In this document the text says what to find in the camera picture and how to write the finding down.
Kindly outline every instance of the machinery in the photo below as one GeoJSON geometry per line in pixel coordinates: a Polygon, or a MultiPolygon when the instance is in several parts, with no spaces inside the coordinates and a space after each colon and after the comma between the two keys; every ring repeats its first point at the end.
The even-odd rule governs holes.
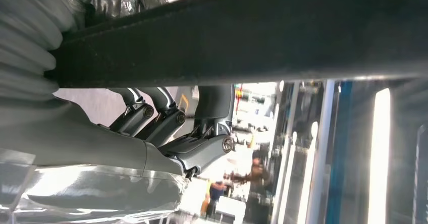
{"type": "Polygon", "coordinates": [[[175,211],[187,181],[233,149],[234,91],[212,85],[427,72],[426,0],[139,8],[82,29],[78,0],[0,0],[1,222],[136,223],[175,211]],[[200,90],[194,131],[169,143],[184,119],[168,85],[200,90]],[[58,87],[120,91],[128,109],[97,126],[55,98],[58,87]],[[160,94],[146,128],[154,109],[136,89],[160,94]]]}

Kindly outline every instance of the overhead beam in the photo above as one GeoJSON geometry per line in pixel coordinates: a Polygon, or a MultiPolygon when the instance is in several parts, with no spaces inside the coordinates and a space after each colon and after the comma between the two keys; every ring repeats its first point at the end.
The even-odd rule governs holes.
{"type": "Polygon", "coordinates": [[[64,37],[61,87],[428,73],[427,0],[179,0],[64,37]]]}

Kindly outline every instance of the pivot bolt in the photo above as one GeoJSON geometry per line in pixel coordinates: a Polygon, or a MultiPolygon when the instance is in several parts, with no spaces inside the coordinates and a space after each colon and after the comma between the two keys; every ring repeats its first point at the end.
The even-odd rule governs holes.
{"type": "Polygon", "coordinates": [[[150,117],[152,117],[152,116],[153,116],[153,114],[154,114],[154,110],[153,110],[153,107],[151,107],[151,106],[147,106],[147,107],[143,110],[143,115],[144,115],[144,117],[146,117],[146,118],[150,118],[150,117]]]}
{"type": "Polygon", "coordinates": [[[228,152],[232,151],[232,149],[233,149],[233,140],[232,140],[232,138],[226,138],[223,141],[223,146],[222,147],[223,147],[223,151],[225,153],[228,153],[228,152]]]}
{"type": "Polygon", "coordinates": [[[186,116],[184,114],[179,114],[177,116],[177,123],[179,125],[183,124],[186,121],[186,116]]]}

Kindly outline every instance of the plastic wrap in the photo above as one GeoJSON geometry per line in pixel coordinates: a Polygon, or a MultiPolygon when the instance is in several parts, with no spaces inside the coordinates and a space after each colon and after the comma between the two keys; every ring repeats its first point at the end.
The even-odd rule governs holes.
{"type": "Polygon", "coordinates": [[[121,0],[121,17],[135,14],[136,9],[137,0],[121,0]]]}
{"type": "Polygon", "coordinates": [[[67,7],[69,12],[73,15],[76,22],[75,27],[71,30],[80,29],[85,26],[85,6],[79,0],[61,0],[67,7]]]}
{"type": "Polygon", "coordinates": [[[165,172],[33,160],[0,149],[1,223],[141,223],[176,211],[188,184],[165,172]]]}

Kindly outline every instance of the white pillar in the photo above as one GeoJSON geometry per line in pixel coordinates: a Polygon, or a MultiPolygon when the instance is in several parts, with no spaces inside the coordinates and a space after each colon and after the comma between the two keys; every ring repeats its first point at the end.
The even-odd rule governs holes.
{"type": "Polygon", "coordinates": [[[327,145],[329,141],[330,120],[332,116],[335,81],[327,80],[324,87],[323,105],[318,129],[318,145],[312,174],[312,189],[309,194],[306,224],[317,224],[319,205],[323,193],[324,173],[326,168],[327,145]]]}
{"type": "Polygon", "coordinates": [[[291,164],[287,164],[288,167],[286,168],[286,162],[287,162],[287,159],[289,161],[290,160],[293,161],[292,159],[294,159],[294,151],[292,151],[293,156],[287,157],[287,155],[289,153],[288,149],[289,147],[291,148],[291,143],[292,143],[291,137],[293,134],[294,115],[296,113],[297,97],[299,95],[299,90],[300,90],[300,82],[296,81],[294,83],[293,94],[291,96],[290,115],[287,121],[286,137],[284,140],[284,148],[283,148],[282,157],[281,157],[280,172],[278,176],[277,189],[275,192],[275,201],[274,201],[274,209],[272,211],[271,224],[278,224],[284,221],[285,207],[286,207],[287,198],[288,198],[288,189],[290,187],[290,180],[288,179],[288,181],[286,181],[285,176],[287,175],[286,171],[287,173],[289,172],[291,174],[290,165],[292,166],[293,164],[292,162],[291,164]]]}

